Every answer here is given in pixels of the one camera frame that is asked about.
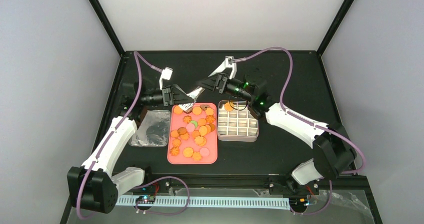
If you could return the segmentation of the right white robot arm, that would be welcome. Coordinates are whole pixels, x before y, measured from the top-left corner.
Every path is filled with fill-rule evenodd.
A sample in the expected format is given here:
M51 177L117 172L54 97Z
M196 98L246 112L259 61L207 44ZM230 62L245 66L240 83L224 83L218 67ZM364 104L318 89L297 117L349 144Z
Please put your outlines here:
M285 130L312 149L312 158L286 177L284 184L290 193L299 193L313 180L335 180L357 157L343 125L318 122L280 105L267 93L267 82L260 77L245 75L238 80L221 72L199 80L197 85L245 100L254 118L265 118L268 124Z

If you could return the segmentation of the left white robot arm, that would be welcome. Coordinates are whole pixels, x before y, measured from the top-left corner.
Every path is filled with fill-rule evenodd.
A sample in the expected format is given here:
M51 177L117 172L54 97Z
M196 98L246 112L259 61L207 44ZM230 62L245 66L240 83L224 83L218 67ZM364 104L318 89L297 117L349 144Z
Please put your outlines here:
M146 116L147 108L193 102L194 99L176 84L143 92L139 83L135 97L123 98L120 111L112 119L99 145L80 167L71 167L67 173L71 205L80 219L85 219L82 210L108 214L120 196L146 186L146 172L142 168L128 167L116 175L113 170L127 142Z

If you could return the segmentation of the round orange cookie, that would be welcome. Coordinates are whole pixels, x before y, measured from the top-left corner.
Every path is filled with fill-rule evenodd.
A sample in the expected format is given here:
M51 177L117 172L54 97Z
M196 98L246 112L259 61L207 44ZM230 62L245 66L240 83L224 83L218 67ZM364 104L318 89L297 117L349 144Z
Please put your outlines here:
M233 107L232 103L230 103L230 102L225 103L223 107L224 107L225 111L227 111L227 112L234 111L234 107Z

